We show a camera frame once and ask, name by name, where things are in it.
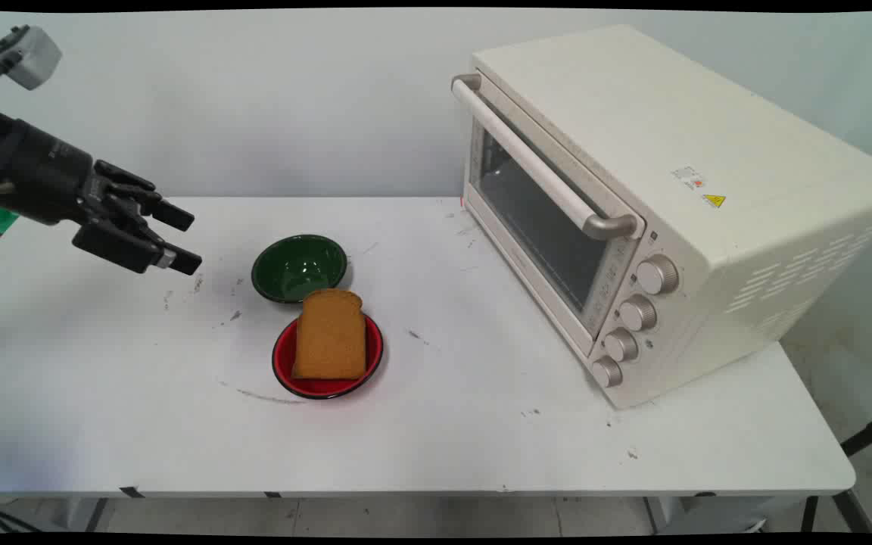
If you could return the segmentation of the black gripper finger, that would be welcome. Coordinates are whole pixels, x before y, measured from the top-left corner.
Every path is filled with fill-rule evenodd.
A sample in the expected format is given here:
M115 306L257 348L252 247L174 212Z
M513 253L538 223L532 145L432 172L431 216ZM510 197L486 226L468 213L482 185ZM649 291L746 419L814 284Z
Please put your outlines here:
M107 182L104 196L110 201L132 206L136 215L151 215L183 232L194 223L193 214L171 204L149 180L104 160L95 162L94 171Z
M170 244L138 222L117 224L113 220L91 218L80 226L72 244L135 273L156 266L191 276L203 263L200 255Z

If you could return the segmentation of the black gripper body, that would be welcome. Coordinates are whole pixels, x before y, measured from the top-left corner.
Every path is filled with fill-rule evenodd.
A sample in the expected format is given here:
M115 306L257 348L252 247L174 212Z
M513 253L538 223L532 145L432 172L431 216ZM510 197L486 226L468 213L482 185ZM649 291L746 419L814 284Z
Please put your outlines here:
M75 145L0 113L0 207L48 226L110 224L96 165Z

